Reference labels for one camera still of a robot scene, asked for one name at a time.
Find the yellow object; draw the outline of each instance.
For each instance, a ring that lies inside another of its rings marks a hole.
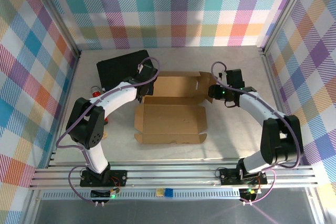
[[[107,137],[107,133],[104,131],[103,133],[103,137],[101,138],[102,140],[105,139]]]
[[[157,188],[156,189],[156,196],[163,197],[164,196],[164,188]]]

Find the white floor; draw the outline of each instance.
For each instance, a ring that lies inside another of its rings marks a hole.
[[[99,86],[96,63],[137,50],[84,51],[77,67],[69,106],[65,117],[68,121],[74,102],[79,97],[91,98],[90,88]],[[148,49],[150,56],[157,57],[162,70],[209,71],[214,61],[221,60],[228,69],[241,68],[246,86],[254,87],[262,98],[275,106],[264,65],[253,46],[245,47],[187,47]],[[213,104],[205,101],[207,114],[207,139],[198,145],[141,145],[134,139],[134,110],[139,103],[128,103],[109,115],[105,126],[108,137],[102,140],[104,154],[109,161],[134,161],[149,159],[185,158],[238,158],[259,150],[261,126],[240,108],[228,109],[224,102]],[[62,145],[73,144],[67,136]],[[58,149],[56,163],[84,161],[77,149]]]

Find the aluminum frame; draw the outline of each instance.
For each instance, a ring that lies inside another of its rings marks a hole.
[[[266,57],[266,55],[263,52],[261,52],[260,56],[261,56],[261,60],[262,60],[262,62],[264,64],[264,67],[265,67],[267,80],[268,80],[268,83],[271,87],[271,91],[272,91],[272,95],[273,95],[274,100],[275,100],[276,107],[277,107],[278,111],[281,111],[281,112],[285,113],[286,112],[285,105],[284,105],[284,102],[281,99],[280,90],[279,90],[279,88],[278,88],[278,86],[275,82],[275,76],[274,76],[274,73],[272,71],[271,64],[270,64],[268,58]]]
[[[269,49],[272,47],[276,39],[278,38],[281,29],[285,25],[286,20],[288,19],[289,15],[293,11],[296,3],[298,0],[288,0],[286,6],[282,10],[279,19],[277,20],[273,31],[271,32],[269,38],[267,39],[265,46],[264,46],[264,53],[267,56],[269,53]]]
[[[219,167],[236,168],[238,159],[208,159],[195,161],[139,161],[110,162],[112,169],[128,171],[127,189],[205,189],[205,188],[249,188],[248,185],[222,186],[215,177]],[[78,163],[51,165],[48,169],[37,169],[30,184],[30,189],[70,189],[68,174]],[[310,166],[299,166],[296,169],[275,167],[277,182],[275,188],[314,187],[318,180]],[[71,175],[72,184],[79,188],[80,169]],[[273,182],[272,172],[266,173],[268,184],[261,188],[269,188]],[[87,189],[109,189],[94,187]]]
[[[44,7],[48,11],[49,15],[51,16],[51,19],[54,21],[55,25],[59,29],[60,33],[64,37],[64,40],[70,46],[71,51],[76,57],[80,57],[80,50],[78,49],[76,42],[74,41],[71,33],[69,32],[67,26],[63,22],[62,17],[60,16],[60,13],[58,12],[53,0],[41,0]]]

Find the plaid fabric backdrop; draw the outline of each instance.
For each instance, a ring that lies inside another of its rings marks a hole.
[[[281,0],[55,0],[55,4],[81,49],[255,45],[283,7]]]
[[[273,17],[273,19],[272,19],[272,22],[271,22],[271,24],[269,25],[269,27],[268,27],[268,29],[267,29],[267,32],[266,32],[264,38],[262,38],[262,37],[259,38],[259,39],[262,39],[262,42],[261,42],[260,45],[257,43],[257,46],[258,46],[258,47],[262,47],[262,48],[264,48],[264,46],[265,46],[265,44],[266,44],[266,42],[267,42],[267,39],[268,39],[269,36],[271,35],[271,33],[272,33],[272,31],[273,31],[273,28],[274,28],[275,24],[277,23],[278,18],[280,17],[280,14],[281,14],[282,10],[283,10],[284,7],[286,6],[287,1],[288,1],[288,0],[282,0],[282,1],[281,1],[281,4],[279,5],[279,7],[278,7],[278,9],[277,9],[277,11],[276,11],[276,13],[275,13],[275,15],[274,15],[274,17]]]
[[[336,0],[299,0],[270,52],[286,110],[302,125],[306,162],[336,192]]]
[[[40,0],[0,0],[0,223],[46,160],[75,58]]]

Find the cardboard box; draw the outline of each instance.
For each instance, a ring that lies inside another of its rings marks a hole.
[[[160,72],[154,94],[135,110],[134,135],[142,144],[200,144],[206,139],[206,113],[199,106],[216,81],[208,72]]]

